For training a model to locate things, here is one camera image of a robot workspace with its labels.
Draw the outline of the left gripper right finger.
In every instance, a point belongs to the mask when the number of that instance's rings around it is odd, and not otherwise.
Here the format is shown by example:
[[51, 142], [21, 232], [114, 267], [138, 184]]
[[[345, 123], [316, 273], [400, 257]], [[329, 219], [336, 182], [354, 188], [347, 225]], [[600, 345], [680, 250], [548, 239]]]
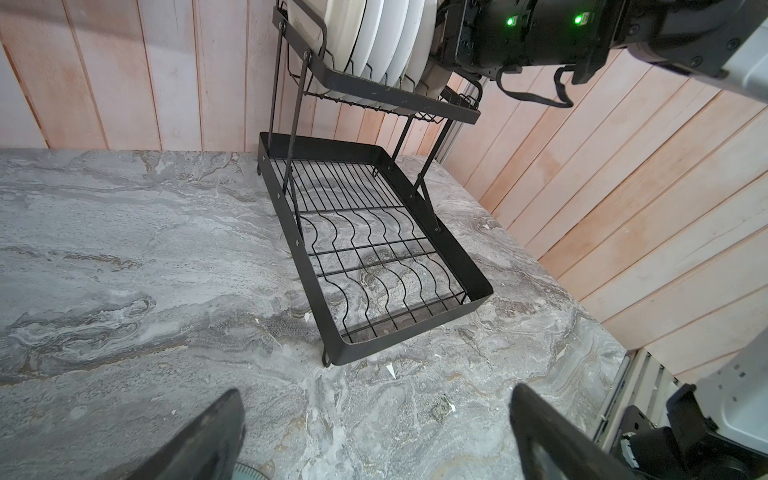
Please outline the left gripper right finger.
[[512, 390], [509, 417], [526, 479], [636, 477], [524, 383]]

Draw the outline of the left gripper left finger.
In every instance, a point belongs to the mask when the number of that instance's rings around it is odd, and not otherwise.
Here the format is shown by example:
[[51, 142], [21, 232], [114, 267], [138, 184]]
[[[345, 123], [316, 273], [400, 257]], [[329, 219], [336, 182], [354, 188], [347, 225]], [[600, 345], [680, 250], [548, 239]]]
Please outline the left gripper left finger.
[[129, 477], [231, 479], [245, 435], [240, 391], [229, 389]]

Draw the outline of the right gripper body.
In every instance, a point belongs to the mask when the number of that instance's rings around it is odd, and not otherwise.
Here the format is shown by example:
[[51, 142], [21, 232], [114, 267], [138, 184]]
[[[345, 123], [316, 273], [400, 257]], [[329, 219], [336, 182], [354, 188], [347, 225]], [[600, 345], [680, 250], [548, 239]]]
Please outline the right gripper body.
[[576, 61], [574, 1], [444, 1], [440, 65], [490, 79]]

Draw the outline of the white plate cloud outline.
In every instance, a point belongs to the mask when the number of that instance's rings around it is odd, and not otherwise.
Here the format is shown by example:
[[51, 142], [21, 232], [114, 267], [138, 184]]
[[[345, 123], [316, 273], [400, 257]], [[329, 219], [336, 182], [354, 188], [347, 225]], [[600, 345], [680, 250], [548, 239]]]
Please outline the white plate cloud outline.
[[404, 29], [408, 0], [384, 0], [382, 14], [367, 65], [371, 67], [369, 79], [379, 83], [395, 56]]

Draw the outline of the black wire dish rack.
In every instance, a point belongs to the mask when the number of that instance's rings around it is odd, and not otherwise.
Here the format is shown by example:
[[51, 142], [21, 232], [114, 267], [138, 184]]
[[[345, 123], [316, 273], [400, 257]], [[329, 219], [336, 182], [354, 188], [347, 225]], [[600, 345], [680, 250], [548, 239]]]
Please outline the black wire dish rack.
[[[326, 63], [328, 25], [319, 9], [294, 1], [318, 27], [315, 51], [275, 1], [278, 30], [268, 130], [261, 132], [263, 176], [322, 343], [325, 367], [381, 352], [476, 310], [493, 294], [484, 274], [438, 218], [426, 174], [456, 122], [479, 118], [483, 87], [447, 84], [437, 98], [376, 84]], [[301, 58], [298, 75], [289, 53]], [[280, 80], [293, 80], [290, 131], [276, 133]], [[298, 135], [303, 100], [332, 100], [406, 119], [392, 154], [374, 144]], [[396, 163], [413, 121], [444, 123], [414, 182]]]

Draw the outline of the black round plate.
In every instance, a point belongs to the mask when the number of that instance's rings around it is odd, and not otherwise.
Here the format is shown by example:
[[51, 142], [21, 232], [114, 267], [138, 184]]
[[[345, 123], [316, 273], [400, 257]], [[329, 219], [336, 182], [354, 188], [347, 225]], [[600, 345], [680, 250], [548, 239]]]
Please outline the black round plate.
[[442, 68], [432, 60], [428, 60], [415, 92], [431, 99], [438, 99], [451, 75], [451, 71]]

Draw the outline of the white plate green patterned rim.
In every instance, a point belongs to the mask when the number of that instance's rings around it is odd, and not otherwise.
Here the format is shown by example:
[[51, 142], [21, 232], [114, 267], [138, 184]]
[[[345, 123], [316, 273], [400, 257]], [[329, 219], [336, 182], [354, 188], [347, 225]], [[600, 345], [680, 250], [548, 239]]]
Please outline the white plate green patterned rim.
[[383, 0], [368, 0], [357, 35], [356, 43], [351, 54], [348, 72], [354, 76], [378, 82], [380, 69], [372, 59], [376, 36], [387, 10], [387, 2]]

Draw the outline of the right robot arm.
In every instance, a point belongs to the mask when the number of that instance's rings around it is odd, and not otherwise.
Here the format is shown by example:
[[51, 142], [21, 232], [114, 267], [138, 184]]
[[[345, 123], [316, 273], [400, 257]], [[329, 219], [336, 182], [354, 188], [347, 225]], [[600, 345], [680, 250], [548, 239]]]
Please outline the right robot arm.
[[[757, 99], [767, 96], [763, 1], [445, 1], [430, 56], [466, 78], [500, 81], [555, 66], [583, 84], [612, 49]], [[654, 427], [628, 408], [604, 450], [529, 386], [510, 423], [528, 479], [758, 479], [767, 474], [767, 337], [667, 401]]]

